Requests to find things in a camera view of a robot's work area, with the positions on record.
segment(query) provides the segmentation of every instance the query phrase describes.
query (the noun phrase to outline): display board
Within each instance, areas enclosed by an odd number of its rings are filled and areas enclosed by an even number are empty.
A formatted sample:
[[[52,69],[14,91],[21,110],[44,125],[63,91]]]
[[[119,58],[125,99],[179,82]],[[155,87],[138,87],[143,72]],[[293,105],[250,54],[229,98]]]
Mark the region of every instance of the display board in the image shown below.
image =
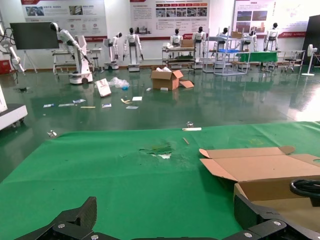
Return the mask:
[[[21,0],[26,22],[56,22],[71,35],[84,35],[87,42],[107,37],[104,0]]]
[[[179,29],[184,39],[209,29],[210,0],[130,0],[131,27],[143,40],[164,40]]]
[[[50,22],[10,23],[17,50],[58,49],[57,33]]]
[[[259,38],[278,23],[279,38],[300,38],[306,35],[309,17],[319,14],[316,0],[236,0],[232,29],[249,33],[255,28]]]

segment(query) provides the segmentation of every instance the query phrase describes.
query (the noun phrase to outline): screw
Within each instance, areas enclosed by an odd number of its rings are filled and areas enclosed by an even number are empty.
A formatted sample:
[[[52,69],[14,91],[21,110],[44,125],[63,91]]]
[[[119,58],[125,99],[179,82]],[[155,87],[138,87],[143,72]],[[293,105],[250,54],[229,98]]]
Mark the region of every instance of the screw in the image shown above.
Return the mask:
[[[252,238],[252,234],[250,234],[250,233],[248,233],[248,232],[246,232],[244,235],[245,235],[247,238]]]

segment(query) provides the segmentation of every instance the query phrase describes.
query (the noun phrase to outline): red box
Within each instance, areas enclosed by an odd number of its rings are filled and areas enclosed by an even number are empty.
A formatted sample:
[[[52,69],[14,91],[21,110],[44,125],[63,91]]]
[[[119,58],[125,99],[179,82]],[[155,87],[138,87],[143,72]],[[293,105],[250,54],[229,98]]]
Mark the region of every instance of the red box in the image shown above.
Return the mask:
[[[0,61],[0,74],[9,74],[11,73],[11,65],[9,60]]]

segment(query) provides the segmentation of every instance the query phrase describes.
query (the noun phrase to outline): green mat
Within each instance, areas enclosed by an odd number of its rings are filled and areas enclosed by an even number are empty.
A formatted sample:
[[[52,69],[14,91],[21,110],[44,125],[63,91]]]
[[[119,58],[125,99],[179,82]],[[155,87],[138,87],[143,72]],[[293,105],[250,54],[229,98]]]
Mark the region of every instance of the green mat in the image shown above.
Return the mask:
[[[239,61],[240,62],[248,62],[249,53],[242,53],[237,54],[237,56],[240,56]],[[250,60],[249,62],[277,62],[278,61],[278,52],[276,51],[257,51],[257,52],[251,52],[250,53]]]
[[[233,193],[202,165],[198,149],[292,145],[320,156],[319,133],[316,122],[68,133],[42,144],[0,184],[0,239],[47,225],[89,196],[97,197],[94,230],[115,238],[222,239],[241,230]],[[170,152],[170,159],[152,155]]]

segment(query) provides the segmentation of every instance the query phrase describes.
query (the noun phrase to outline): blue object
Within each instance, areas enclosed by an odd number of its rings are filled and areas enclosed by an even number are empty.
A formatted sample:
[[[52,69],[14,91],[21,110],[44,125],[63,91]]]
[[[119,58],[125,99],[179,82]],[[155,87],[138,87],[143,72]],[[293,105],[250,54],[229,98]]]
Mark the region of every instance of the blue object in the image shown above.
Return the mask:
[[[235,49],[229,49],[229,50],[225,50],[225,49],[218,49],[218,52],[220,52],[220,53],[229,53],[229,54],[232,54],[232,53],[238,53],[238,52],[240,52],[239,50],[235,50]]]

